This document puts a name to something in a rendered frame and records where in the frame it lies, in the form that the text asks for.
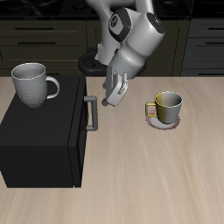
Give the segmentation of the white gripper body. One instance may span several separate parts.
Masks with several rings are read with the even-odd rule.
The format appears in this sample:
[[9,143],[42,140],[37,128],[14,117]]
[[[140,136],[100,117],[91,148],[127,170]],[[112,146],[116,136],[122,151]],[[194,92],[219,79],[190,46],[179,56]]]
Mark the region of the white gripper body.
[[119,74],[112,66],[108,67],[106,96],[104,99],[108,105],[117,106],[128,89],[128,76],[126,73]]

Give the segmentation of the black microwave oven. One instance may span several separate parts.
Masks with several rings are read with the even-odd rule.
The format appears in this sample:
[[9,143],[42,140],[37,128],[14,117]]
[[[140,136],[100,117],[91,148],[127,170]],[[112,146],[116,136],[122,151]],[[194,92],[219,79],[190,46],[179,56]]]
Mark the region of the black microwave oven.
[[59,95],[39,108],[14,96],[0,123],[0,172],[9,188],[80,187],[91,103],[84,76],[59,75]]

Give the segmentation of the white plate with pink rim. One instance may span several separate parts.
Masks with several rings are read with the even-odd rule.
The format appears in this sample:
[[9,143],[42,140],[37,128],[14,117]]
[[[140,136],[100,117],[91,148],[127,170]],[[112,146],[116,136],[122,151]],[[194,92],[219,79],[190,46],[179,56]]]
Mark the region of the white plate with pink rim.
[[150,116],[145,117],[145,121],[154,129],[158,130],[173,130],[176,129],[180,123],[180,117],[174,123],[165,124],[160,122],[156,117],[151,117],[151,115],[155,115],[157,111],[155,109],[149,112]]

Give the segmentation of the yellow mug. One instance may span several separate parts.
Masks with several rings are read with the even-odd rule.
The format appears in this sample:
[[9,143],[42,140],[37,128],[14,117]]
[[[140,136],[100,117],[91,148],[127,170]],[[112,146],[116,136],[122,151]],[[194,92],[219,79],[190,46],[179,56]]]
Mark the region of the yellow mug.
[[[145,115],[147,117],[156,117],[161,123],[175,123],[179,116],[183,98],[180,94],[172,91],[163,91],[155,95],[153,102],[145,103]],[[156,113],[148,112],[149,106],[156,107]]]

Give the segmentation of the dark olive kitchen cupboard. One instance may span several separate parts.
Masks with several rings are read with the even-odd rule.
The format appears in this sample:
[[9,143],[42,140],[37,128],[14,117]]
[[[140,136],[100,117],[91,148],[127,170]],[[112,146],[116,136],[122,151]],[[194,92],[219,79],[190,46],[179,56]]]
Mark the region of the dark olive kitchen cupboard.
[[[179,76],[190,22],[165,20],[165,35],[147,59],[143,76]],[[79,57],[102,41],[98,20],[2,20],[0,21],[0,76],[13,67],[38,62],[49,75],[80,75]]]

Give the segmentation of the white dimpled mug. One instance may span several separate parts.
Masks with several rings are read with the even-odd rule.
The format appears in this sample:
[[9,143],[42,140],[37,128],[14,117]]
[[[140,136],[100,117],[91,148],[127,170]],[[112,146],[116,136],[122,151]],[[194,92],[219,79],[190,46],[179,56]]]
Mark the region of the white dimpled mug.
[[[17,96],[29,108],[39,108],[46,100],[60,93],[59,82],[46,75],[46,67],[39,63],[24,63],[14,67],[11,77]],[[47,93],[47,82],[52,81],[57,88],[55,94]]]

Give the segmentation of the dark grey kitchen cupboard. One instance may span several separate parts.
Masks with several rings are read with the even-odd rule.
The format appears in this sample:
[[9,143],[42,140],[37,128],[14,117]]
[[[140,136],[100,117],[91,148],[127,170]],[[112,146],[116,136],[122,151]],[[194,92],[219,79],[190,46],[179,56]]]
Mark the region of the dark grey kitchen cupboard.
[[224,76],[224,18],[191,21],[181,75]]

